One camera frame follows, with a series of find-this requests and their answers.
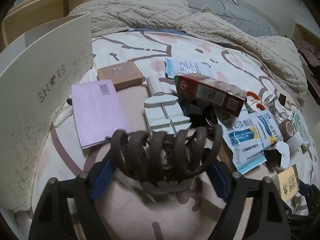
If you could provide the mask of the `brown square box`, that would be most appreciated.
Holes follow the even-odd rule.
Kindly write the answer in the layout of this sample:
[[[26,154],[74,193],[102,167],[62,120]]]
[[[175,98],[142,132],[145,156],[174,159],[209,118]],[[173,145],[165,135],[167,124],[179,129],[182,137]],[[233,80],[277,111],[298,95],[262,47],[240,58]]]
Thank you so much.
[[[142,72],[133,62],[114,64],[97,70],[98,80],[111,80],[116,91],[141,85]]]

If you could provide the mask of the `pink booklet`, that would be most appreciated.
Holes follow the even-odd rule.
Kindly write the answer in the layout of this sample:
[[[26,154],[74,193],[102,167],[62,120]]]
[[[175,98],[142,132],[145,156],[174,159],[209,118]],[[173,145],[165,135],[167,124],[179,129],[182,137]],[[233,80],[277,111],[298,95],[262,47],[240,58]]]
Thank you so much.
[[[111,80],[71,85],[71,96],[82,149],[106,142],[118,129],[133,132]]]

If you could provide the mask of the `brown bandage tape roll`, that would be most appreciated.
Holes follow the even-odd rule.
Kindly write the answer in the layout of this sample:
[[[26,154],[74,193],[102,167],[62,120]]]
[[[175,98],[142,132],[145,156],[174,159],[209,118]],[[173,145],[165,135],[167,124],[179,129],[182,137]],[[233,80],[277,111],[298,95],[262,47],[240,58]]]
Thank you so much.
[[[282,121],[278,127],[281,131],[284,141],[289,140],[295,134],[295,128],[289,119]]]

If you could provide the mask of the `grey pillow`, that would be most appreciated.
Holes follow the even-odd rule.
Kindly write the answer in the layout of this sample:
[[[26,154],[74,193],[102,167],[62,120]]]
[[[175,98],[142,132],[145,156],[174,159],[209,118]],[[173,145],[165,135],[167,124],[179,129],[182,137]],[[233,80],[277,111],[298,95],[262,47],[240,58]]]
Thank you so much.
[[[245,33],[259,36],[277,36],[277,31],[267,20],[246,8],[223,0],[186,0],[195,14],[209,8],[216,16],[236,26]]]

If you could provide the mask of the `wooden wardrobe with clothes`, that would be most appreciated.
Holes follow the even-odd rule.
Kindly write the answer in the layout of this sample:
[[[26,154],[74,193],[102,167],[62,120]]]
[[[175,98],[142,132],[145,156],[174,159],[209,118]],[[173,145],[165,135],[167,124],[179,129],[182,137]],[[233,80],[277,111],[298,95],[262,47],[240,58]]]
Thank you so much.
[[[301,24],[296,23],[292,40],[306,62],[304,71],[308,89],[319,104],[319,36]]]

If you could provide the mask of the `wooden bedside shelf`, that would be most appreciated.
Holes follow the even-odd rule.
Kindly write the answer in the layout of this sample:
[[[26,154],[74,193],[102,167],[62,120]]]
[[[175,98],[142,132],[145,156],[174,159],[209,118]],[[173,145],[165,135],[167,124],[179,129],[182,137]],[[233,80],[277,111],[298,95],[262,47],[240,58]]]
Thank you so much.
[[[93,0],[27,0],[11,8],[1,23],[1,50],[26,31],[66,17],[75,7],[88,1]]]

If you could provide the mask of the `white watch repair block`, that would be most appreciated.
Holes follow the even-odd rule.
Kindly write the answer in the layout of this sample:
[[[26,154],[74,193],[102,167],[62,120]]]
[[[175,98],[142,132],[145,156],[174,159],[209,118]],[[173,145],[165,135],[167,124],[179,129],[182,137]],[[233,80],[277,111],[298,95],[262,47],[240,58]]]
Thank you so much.
[[[178,97],[174,95],[149,97],[144,101],[144,115],[151,135],[155,132],[175,135],[191,126],[190,118],[185,116],[178,103]]]

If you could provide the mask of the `red cigarette carton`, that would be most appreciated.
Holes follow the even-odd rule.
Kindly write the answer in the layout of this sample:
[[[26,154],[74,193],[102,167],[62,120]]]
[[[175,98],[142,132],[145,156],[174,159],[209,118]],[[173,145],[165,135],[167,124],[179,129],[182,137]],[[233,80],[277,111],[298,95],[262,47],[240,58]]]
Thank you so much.
[[[175,79],[178,93],[211,103],[236,117],[246,102],[245,90],[202,74],[180,75],[175,76]]]

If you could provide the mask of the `black binder clip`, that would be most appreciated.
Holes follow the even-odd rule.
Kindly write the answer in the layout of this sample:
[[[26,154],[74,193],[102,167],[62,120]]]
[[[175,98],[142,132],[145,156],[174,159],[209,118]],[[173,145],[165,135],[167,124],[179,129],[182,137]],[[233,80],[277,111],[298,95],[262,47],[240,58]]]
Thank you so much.
[[[280,93],[278,96],[278,101],[283,107],[285,107],[286,105],[286,100],[287,100],[287,97],[284,94]]]

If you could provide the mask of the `blue white flat sachet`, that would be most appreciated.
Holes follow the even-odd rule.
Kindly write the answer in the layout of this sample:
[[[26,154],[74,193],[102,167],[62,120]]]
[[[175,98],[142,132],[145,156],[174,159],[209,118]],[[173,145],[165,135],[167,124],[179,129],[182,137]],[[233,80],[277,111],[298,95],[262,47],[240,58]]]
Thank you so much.
[[[187,74],[201,74],[211,76],[211,66],[202,62],[185,61],[177,59],[165,59],[165,73],[168,78]]]

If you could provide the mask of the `blue floral drawstring pouch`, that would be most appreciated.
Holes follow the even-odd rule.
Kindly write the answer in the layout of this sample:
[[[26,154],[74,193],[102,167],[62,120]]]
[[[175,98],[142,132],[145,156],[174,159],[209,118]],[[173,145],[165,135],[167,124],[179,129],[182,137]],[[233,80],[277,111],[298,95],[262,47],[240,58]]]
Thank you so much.
[[[295,128],[295,131],[299,132],[302,139],[303,139],[303,144],[302,144],[301,148],[303,149],[303,152],[306,152],[310,148],[310,141],[308,138],[307,130],[306,130],[305,126],[303,125],[303,122],[297,112],[292,113],[291,121],[292,121],[293,126]]]

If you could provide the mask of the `white shoe box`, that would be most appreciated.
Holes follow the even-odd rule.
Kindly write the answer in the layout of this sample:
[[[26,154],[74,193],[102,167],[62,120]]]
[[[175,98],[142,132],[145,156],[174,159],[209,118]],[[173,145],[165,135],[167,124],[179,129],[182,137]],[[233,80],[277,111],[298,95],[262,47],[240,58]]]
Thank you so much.
[[[57,112],[93,66],[91,17],[33,28],[1,52],[1,207],[27,211]]]

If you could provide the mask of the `tan paper packet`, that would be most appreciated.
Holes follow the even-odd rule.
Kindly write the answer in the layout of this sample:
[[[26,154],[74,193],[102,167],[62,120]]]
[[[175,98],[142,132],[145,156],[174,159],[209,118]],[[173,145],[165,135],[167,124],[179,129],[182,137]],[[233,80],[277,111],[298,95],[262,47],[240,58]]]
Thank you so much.
[[[285,203],[288,203],[299,191],[299,177],[295,164],[276,174],[272,179]]]

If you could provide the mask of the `blue white medicine pouch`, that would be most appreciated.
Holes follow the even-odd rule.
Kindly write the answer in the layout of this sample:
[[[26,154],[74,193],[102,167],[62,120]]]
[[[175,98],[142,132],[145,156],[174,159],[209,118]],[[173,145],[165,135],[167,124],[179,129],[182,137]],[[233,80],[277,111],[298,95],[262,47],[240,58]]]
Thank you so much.
[[[232,151],[232,162],[240,174],[246,174],[266,161],[258,130],[247,110],[241,110],[238,117],[223,111],[217,118],[223,139]]]

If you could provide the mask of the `beige fluffy blanket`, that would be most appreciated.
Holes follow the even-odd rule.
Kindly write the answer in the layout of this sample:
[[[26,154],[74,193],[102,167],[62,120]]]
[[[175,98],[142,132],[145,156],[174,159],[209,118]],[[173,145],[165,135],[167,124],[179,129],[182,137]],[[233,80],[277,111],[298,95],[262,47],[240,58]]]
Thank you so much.
[[[304,63],[291,39],[254,37],[204,7],[193,14],[186,0],[95,0],[75,7],[69,15],[90,14],[93,37],[130,28],[174,29],[227,48],[243,51],[303,107],[308,91]]]

